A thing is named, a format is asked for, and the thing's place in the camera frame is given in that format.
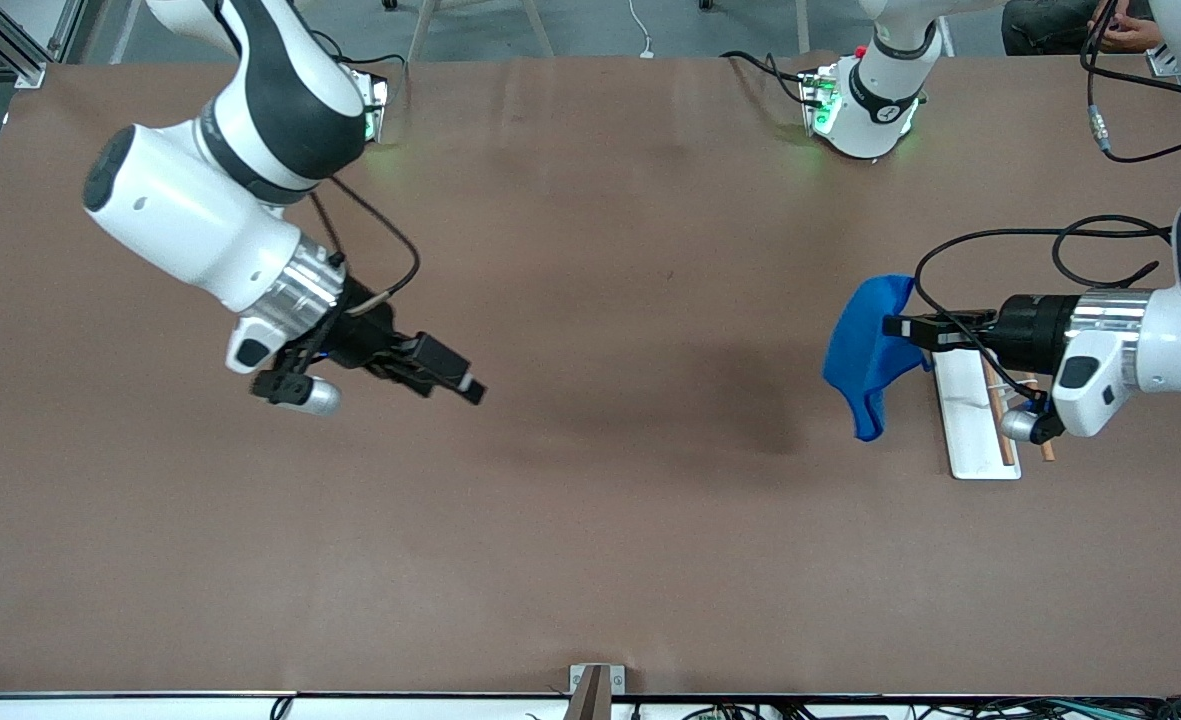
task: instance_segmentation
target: blue fabric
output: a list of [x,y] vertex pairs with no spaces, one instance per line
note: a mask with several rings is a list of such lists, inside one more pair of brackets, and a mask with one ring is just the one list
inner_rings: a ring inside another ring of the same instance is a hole
[[896,315],[911,300],[914,279],[877,275],[861,283],[834,325],[822,377],[852,407],[861,441],[883,433],[883,388],[915,366],[932,369],[927,356],[905,338],[883,334],[883,315]]

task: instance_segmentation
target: person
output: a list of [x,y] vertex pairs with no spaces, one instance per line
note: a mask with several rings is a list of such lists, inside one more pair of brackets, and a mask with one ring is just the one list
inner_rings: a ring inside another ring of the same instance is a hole
[[[1003,51],[1010,55],[1077,55],[1108,0],[1010,0],[1003,5]],[[1162,44],[1149,0],[1120,0],[1102,37],[1107,53],[1143,53]]]

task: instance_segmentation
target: brown paper surface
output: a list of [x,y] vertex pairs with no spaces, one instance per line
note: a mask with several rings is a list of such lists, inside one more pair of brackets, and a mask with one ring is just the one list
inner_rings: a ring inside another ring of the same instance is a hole
[[[326,420],[248,395],[233,315],[79,207],[116,129],[193,117],[228,74],[53,67],[13,102],[0,690],[536,690],[616,661],[639,692],[1181,692],[1181,397],[966,483],[928,374],[872,445],[820,378],[861,279],[957,234],[1172,222],[1181,155],[1101,158],[1074,59],[942,60],[877,164],[808,140],[745,65],[417,65],[344,177],[425,255],[399,327],[491,391],[329,366]],[[1175,96],[1098,96],[1120,152],[1181,140]],[[322,196],[363,282],[403,274]],[[321,240],[308,204],[289,220]],[[1157,241],[1070,246],[1092,277],[1162,258],[1172,281]],[[1044,240],[961,247],[927,282],[954,307],[1075,292]]]

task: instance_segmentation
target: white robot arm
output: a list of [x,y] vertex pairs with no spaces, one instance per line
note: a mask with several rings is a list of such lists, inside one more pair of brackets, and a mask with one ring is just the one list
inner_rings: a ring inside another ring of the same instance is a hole
[[[1151,8],[1181,68],[1181,0],[1151,0]],[[1177,284],[1162,290],[1020,295],[999,310],[955,314],[1005,368],[1055,378],[1044,406],[1010,410],[1003,433],[1037,443],[1063,428],[1090,437],[1137,392],[1181,392],[1181,209],[1172,257]],[[971,348],[942,316],[900,319],[909,323],[885,332],[929,351]]]
[[84,209],[128,249],[239,314],[226,366],[261,369],[253,395],[334,413],[337,388],[306,374],[327,356],[418,395],[448,387],[477,404],[485,388],[463,356],[429,334],[394,332],[390,292],[354,281],[342,255],[282,217],[363,153],[368,107],[353,74],[287,0],[215,5],[150,2],[169,27],[216,45],[220,28],[239,51],[233,81],[196,119],[116,133],[84,183]]
[[941,55],[941,15],[992,8],[1003,0],[860,0],[874,20],[864,54],[846,55],[805,79],[815,135],[853,158],[877,158],[911,131],[919,92]]

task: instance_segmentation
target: jeans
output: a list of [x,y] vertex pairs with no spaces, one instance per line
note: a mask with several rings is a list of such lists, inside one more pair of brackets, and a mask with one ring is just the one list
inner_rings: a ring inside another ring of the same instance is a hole
[[[1097,0],[1010,0],[1003,6],[1003,51],[1010,55],[1077,55]],[[1151,19],[1149,0],[1133,0],[1134,18]]]

